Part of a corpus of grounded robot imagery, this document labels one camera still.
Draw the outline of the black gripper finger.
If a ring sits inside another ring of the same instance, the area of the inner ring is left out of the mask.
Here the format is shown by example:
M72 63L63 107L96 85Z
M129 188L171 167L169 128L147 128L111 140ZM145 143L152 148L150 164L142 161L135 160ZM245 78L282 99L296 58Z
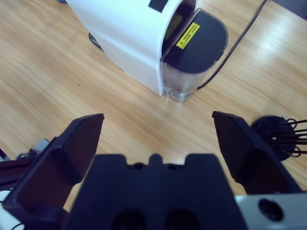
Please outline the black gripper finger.
M96 154L103 114L74 119L54 138L6 196L3 208L26 230L59 230L73 187L85 177Z
M219 111L212 117L230 174L248 195L302 192L273 150L243 118Z

